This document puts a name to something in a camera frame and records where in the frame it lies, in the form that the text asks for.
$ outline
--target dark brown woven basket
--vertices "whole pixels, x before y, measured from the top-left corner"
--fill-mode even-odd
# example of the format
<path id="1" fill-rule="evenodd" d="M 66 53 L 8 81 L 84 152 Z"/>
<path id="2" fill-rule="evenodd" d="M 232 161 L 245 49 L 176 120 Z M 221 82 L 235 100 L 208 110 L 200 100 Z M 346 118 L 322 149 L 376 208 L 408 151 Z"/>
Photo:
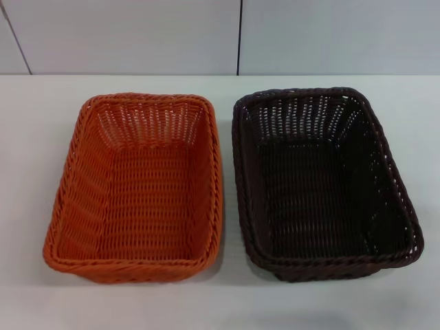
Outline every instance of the dark brown woven basket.
<path id="1" fill-rule="evenodd" d="M 368 100 L 350 88 L 237 101 L 232 143 L 252 262 L 284 281 L 357 278 L 413 263 L 424 240 Z"/>

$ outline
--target basket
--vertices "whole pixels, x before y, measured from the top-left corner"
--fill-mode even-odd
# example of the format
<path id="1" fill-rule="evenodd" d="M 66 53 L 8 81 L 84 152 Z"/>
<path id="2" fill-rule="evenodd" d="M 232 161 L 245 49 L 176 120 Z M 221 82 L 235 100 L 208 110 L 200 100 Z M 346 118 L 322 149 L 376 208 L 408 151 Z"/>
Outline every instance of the basket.
<path id="1" fill-rule="evenodd" d="M 207 100 L 96 96 L 76 123 L 44 259 L 99 283 L 188 278 L 214 262 L 222 200 Z"/>
<path id="2" fill-rule="evenodd" d="M 413 205 L 356 90 L 245 96 L 234 107 L 232 143 L 247 254 L 278 279 L 358 278 L 420 257 Z"/>

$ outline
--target orange basket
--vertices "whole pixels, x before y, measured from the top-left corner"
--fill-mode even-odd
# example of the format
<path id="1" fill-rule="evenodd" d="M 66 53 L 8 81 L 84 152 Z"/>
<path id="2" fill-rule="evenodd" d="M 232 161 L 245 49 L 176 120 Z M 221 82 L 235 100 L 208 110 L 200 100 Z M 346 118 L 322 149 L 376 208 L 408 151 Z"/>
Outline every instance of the orange basket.
<path id="1" fill-rule="evenodd" d="M 44 259 L 99 283 L 182 280 L 213 264 L 222 203 L 206 99 L 96 96 L 76 123 Z"/>

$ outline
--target wicker weave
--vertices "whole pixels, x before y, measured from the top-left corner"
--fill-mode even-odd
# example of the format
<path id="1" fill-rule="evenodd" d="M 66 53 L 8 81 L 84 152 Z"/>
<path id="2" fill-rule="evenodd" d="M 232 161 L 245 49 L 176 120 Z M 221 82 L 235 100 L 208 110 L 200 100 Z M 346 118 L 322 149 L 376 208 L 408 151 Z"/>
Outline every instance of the wicker weave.
<path id="1" fill-rule="evenodd" d="M 217 126 L 207 100 L 96 96 L 76 123 L 45 261 L 99 283 L 188 278 L 217 255 L 221 191 Z"/>
<path id="2" fill-rule="evenodd" d="M 232 143 L 241 229 L 259 267 L 296 282 L 368 276 L 420 257 L 413 205 L 356 90 L 245 96 Z"/>

